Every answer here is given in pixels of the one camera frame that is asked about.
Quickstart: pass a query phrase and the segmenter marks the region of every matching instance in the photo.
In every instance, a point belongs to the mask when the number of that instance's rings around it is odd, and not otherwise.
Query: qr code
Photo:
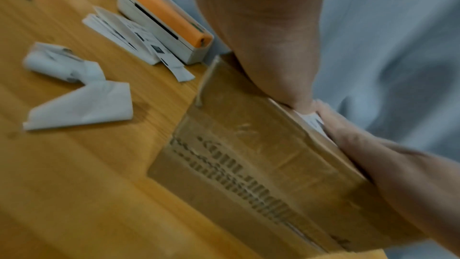
[[[152,48],[153,48],[157,53],[159,53],[159,54],[164,54],[164,52],[163,52],[159,47],[154,46],[154,45],[151,45],[151,46],[152,46]]]

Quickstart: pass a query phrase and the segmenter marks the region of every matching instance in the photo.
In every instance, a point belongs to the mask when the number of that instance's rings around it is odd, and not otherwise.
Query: blue-gray fabric
[[[174,0],[205,24],[194,0]],[[315,98],[371,133],[460,161],[460,0],[324,0]],[[217,40],[209,62],[226,46]],[[455,258],[429,241],[390,259]]]

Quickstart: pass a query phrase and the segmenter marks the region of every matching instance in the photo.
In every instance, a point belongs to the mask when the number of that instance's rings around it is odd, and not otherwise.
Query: crumpled paper
[[[24,67],[67,82],[90,84],[105,80],[104,72],[96,62],[75,56],[69,48],[35,43],[23,61]]]
[[[132,118],[129,84],[96,81],[33,108],[23,128],[60,128]]]

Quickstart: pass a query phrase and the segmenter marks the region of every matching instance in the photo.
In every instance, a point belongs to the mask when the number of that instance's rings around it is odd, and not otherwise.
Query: hand
[[[316,101],[325,131],[403,217],[460,255],[460,164],[365,132]]]

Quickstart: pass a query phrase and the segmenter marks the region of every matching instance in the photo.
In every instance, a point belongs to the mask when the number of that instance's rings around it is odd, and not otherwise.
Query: wooden table
[[[196,76],[178,83],[85,27],[116,0],[0,0],[0,257],[258,258],[146,177],[191,103]],[[128,82],[132,121],[24,132],[29,110],[81,84],[29,72],[34,42],[59,44],[99,62],[108,80]],[[385,258],[377,251],[335,258]]]

